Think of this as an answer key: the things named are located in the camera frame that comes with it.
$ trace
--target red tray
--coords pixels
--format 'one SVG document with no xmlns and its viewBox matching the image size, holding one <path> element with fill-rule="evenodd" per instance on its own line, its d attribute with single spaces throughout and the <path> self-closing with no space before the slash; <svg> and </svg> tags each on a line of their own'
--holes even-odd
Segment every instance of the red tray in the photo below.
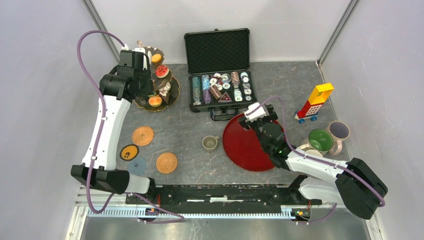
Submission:
<svg viewBox="0 0 424 240">
<path fill-rule="evenodd" d="M 242 116 L 243 113 L 233 117 L 225 126 L 222 145 L 226 155 L 233 163 L 249 171 L 261 172 L 274 168 L 268 154 L 262 151 L 255 131 L 245 130 L 239 124 Z"/>
</svg>

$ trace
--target beige mug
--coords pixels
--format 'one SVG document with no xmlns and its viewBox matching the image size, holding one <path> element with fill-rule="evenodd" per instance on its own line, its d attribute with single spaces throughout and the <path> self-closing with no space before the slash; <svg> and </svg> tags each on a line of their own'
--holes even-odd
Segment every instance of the beige mug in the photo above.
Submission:
<svg viewBox="0 0 424 240">
<path fill-rule="evenodd" d="M 308 155 L 314 155 L 314 156 L 318 156 L 318 157 L 323 156 L 319 151 L 314 150 L 314 149 L 309 149 L 309 150 L 305 151 L 305 153 L 307 153 Z"/>
<path fill-rule="evenodd" d="M 217 149 L 218 139 L 219 137 L 217 136 L 205 136 L 201 141 L 201 144 L 206 152 L 213 152 Z"/>
<path fill-rule="evenodd" d="M 334 141 L 334 144 L 328 153 L 331 155 L 339 154 L 343 148 L 343 141 L 351 134 L 349 127 L 341 121 L 333 121 L 325 130 L 331 135 Z"/>
<path fill-rule="evenodd" d="M 333 138 L 327 131 L 323 129 L 312 130 L 307 138 L 299 146 L 303 151 L 315 150 L 322 156 L 326 154 L 333 146 Z"/>
</svg>

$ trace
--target lego tower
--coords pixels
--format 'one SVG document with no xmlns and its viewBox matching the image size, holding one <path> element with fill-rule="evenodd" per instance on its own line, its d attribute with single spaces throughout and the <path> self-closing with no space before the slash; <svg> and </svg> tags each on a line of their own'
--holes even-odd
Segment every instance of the lego tower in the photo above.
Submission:
<svg viewBox="0 0 424 240">
<path fill-rule="evenodd" d="M 327 101 L 333 90 L 334 87 L 331 83 L 315 86 L 302 110 L 297 111 L 294 118 L 300 124 L 303 124 L 305 119 L 310 119 L 311 121 L 317 120 L 318 110 Z"/>
</svg>

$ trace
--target white mug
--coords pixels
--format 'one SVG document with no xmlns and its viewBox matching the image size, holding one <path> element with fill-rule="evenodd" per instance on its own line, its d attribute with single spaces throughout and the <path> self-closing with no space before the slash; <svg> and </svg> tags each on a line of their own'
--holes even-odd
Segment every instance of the white mug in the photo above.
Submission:
<svg viewBox="0 0 424 240">
<path fill-rule="evenodd" d="M 351 134 L 349 127 L 341 121 L 333 121 L 325 130 L 331 135 L 334 142 L 328 153 L 331 155 L 339 154 L 343 148 L 343 141 Z"/>
<path fill-rule="evenodd" d="M 314 150 L 314 149 L 307 150 L 307 151 L 305 151 L 305 153 L 307 153 L 308 155 L 314 155 L 314 156 L 318 156 L 318 157 L 323 156 L 319 151 Z"/>
</svg>

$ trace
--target yellow lego brick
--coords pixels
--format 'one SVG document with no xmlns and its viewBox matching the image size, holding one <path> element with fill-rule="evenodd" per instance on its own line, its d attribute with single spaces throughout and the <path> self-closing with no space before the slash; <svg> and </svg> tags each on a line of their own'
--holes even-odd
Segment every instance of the yellow lego brick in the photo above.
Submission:
<svg viewBox="0 0 424 240">
<path fill-rule="evenodd" d="M 331 92 L 334 90 L 334 87 L 331 83 L 324 83 L 321 85 L 315 86 L 312 93 L 308 98 L 308 102 L 311 105 L 323 104 L 329 98 Z"/>
</svg>

